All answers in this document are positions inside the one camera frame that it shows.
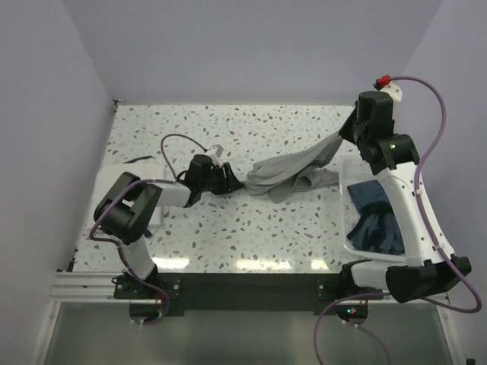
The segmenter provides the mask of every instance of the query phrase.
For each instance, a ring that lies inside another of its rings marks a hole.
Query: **gray cloth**
[[[386,192],[377,180],[348,187],[360,221],[347,238],[361,251],[401,255],[404,242]]]
[[[250,195],[268,192],[275,203],[284,201],[293,192],[336,185],[338,172],[321,167],[333,159],[342,141],[335,132],[302,152],[257,162],[243,184]]]

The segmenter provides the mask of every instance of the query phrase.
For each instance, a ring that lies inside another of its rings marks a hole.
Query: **terrazzo tabletop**
[[[254,162],[302,151],[333,133],[351,111],[351,106],[122,105],[103,164],[152,155],[170,177],[159,144],[164,135],[181,133],[206,147],[220,144],[221,159],[242,180]],[[168,138],[165,146],[177,173],[199,153],[183,138]],[[344,157],[358,157],[347,141],[328,167],[338,170]],[[338,272],[357,259],[342,244],[340,209],[338,186],[295,193],[281,204],[245,190],[205,193],[191,208],[165,208],[163,224],[146,240],[160,271]],[[122,269],[113,245],[80,234],[73,271]]]

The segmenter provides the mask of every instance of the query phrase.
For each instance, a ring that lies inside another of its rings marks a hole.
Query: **dark blue cloth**
[[[348,187],[353,204],[361,215],[347,235],[361,251],[402,255],[403,237],[386,192],[377,180],[360,182]]]

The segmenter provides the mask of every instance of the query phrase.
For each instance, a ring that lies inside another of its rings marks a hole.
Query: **clear plastic tray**
[[[357,159],[343,159],[340,164],[339,184],[340,199],[342,202],[342,241],[343,246],[350,253],[365,257],[366,259],[376,259],[394,262],[406,262],[404,255],[387,255],[384,253],[366,252],[355,249],[352,242],[347,239],[347,234],[353,229],[360,219],[360,214],[355,208],[350,198],[347,186],[375,180],[368,163]]]

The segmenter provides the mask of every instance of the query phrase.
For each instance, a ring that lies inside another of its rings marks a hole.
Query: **gray wall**
[[[111,100],[59,0],[0,4],[0,362],[28,362],[74,248]]]
[[[485,14],[485,0],[444,0],[404,73],[427,78],[446,100],[447,128],[425,165],[425,184],[457,254],[469,256],[473,265],[469,279],[487,303]],[[398,125],[414,137],[423,152],[438,130],[438,102],[421,87],[405,81],[401,85],[406,95],[402,106],[407,113]],[[454,304],[473,306],[471,295],[461,285],[451,297]],[[487,363],[485,309],[476,315],[450,317],[457,324],[467,354],[477,363]]]
[[[351,103],[441,0],[64,0],[113,98]]]

